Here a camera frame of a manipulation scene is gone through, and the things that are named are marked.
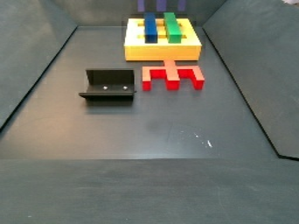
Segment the toy block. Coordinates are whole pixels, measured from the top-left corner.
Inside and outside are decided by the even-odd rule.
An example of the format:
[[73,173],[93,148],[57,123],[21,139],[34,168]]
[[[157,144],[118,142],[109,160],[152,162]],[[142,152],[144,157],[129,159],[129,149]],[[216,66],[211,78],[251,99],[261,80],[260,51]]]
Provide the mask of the toy block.
[[145,11],[145,0],[137,0],[137,11]]
[[178,0],[177,11],[185,11],[185,0]]
[[144,14],[144,42],[157,43],[154,14],[149,12]]
[[180,88],[180,79],[191,79],[196,90],[203,89],[204,77],[199,66],[176,66],[174,61],[165,60],[164,66],[142,67],[142,90],[152,89],[152,79],[164,79],[166,90]]
[[165,12],[162,17],[168,43],[178,44],[181,43],[182,33],[176,21],[176,17],[172,12]]
[[156,11],[165,11],[166,1],[156,0]]
[[189,19],[177,18],[181,28],[181,43],[168,43],[164,20],[154,20],[157,43],[145,43],[145,22],[141,18],[129,18],[125,30],[125,60],[199,60],[201,42],[192,29]]

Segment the plastic part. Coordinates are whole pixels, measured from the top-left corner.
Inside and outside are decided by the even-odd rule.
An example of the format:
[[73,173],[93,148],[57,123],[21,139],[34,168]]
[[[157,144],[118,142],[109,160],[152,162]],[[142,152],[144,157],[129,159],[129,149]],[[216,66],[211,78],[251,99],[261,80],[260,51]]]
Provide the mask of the plastic part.
[[144,42],[157,43],[157,30],[154,23],[154,14],[148,12],[144,14]]
[[164,79],[166,90],[180,88],[180,79],[191,79],[193,89],[201,90],[204,77],[199,66],[176,66],[174,61],[165,60],[164,66],[142,67],[142,90],[152,89],[152,79]]
[[188,18],[178,18],[181,27],[181,43],[169,44],[165,31],[164,20],[156,19],[157,44],[145,43],[144,20],[129,18],[125,30],[125,60],[199,60],[201,53],[201,42],[192,29]]
[[180,44],[182,41],[182,33],[172,12],[162,14],[164,29],[168,43]]
[[86,93],[78,96],[86,100],[125,98],[133,100],[134,71],[129,69],[89,69]]

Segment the gray floor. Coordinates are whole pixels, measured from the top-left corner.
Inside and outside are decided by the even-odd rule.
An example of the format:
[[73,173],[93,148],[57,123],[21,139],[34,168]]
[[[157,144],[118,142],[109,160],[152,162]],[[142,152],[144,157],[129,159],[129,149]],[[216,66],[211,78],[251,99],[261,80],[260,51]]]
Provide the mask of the gray floor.
[[1,223],[296,224],[299,164],[5,160]]
[[[184,80],[177,92],[160,80],[150,92],[141,90],[141,66],[161,63],[125,62],[124,32],[76,30],[1,133],[0,158],[276,158],[201,29],[205,86],[196,91]],[[86,68],[134,69],[130,107],[85,103]]]
[[[1,159],[1,223],[297,223],[299,164],[276,158],[199,32],[204,90],[144,93],[118,28],[80,28],[0,141],[1,158],[197,159]],[[85,67],[134,67],[132,108],[86,107]]]

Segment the blue block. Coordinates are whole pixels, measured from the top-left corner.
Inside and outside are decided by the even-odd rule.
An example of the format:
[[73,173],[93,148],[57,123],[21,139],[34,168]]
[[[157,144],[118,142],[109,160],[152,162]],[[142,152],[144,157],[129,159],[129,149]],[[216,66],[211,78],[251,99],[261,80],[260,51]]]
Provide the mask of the blue block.
[[144,14],[144,42],[148,44],[157,43],[154,14],[150,12]]

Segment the gray wall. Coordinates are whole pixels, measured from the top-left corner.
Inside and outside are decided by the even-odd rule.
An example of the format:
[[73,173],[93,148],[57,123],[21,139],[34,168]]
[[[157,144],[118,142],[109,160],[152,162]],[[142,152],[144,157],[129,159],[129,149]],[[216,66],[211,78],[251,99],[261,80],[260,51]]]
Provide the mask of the gray wall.
[[[136,14],[136,0],[52,0],[78,25],[121,25]],[[173,9],[177,0],[168,0]],[[203,25],[227,0],[187,0],[185,12]],[[146,9],[154,11],[154,0],[146,0]]]
[[279,154],[299,158],[299,8],[228,0],[203,28]]
[[0,0],[0,128],[76,24],[48,0]]

